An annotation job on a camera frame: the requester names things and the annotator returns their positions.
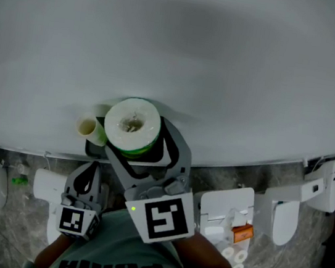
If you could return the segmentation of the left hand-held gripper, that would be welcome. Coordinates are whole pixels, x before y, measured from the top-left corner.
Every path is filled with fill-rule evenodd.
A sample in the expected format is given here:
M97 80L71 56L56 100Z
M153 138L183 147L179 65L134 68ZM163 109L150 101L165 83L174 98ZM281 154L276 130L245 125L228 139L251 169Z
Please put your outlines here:
M56 229L67 237L89 241L99 225L104 199L101 191L101 166L89 162L79 166L68 177L61 204L56 209Z

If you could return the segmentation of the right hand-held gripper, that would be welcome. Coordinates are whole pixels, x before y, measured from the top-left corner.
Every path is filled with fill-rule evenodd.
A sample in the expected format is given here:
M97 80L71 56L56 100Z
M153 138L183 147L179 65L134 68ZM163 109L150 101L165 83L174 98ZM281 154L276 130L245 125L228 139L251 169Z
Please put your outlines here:
M161 133L170 157L163 181L137 173L114 146L105 153L126 192L126 208L141 239L158 243L194 235L194 197L189 188L192 154L180 131L161 117Z

